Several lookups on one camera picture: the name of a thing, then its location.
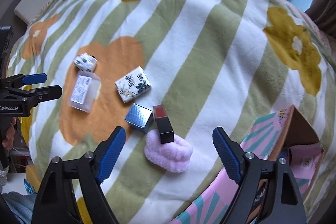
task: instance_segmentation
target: blue rubber tip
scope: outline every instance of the blue rubber tip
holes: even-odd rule
[[[110,177],[125,142],[125,129],[120,128],[99,162],[99,172],[96,175],[96,180],[99,184]]]
[[[22,78],[22,84],[33,85],[39,83],[45,83],[47,80],[47,75],[45,73],[39,73],[37,75],[26,75]]]
[[[240,174],[240,163],[217,128],[213,131],[212,140],[227,175],[231,180],[234,180],[236,184],[240,185],[243,180]]]

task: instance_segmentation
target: blue gray cloth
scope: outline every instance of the blue gray cloth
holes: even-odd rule
[[[21,224],[31,223],[36,196],[37,195],[21,195],[17,192],[2,194],[8,207]]]

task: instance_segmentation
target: lipstick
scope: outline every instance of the lipstick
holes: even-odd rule
[[[174,131],[163,105],[153,106],[153,113],[161,144],[173,142]]]

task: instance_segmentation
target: human hand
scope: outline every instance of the human hand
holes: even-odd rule
[[[15,130],[13,127],[14,124],[16,124],[16,118],[12,117],[11,124],[9,128],[7,128],[6,130],[6,140],[2,141],[3,147],[6,148],[7,150],[11,150],[13,148],[14,134],[15,134]]]

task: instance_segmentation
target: pink fluffy wristband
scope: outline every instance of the pink fluffy wristband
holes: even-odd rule
[[[157,130],[151,130],[146,135],[144,153],[146,158],[158,166],[173,172],[187,171],[193,147],[180,136],[174,135],[174,142],[161,144]]]

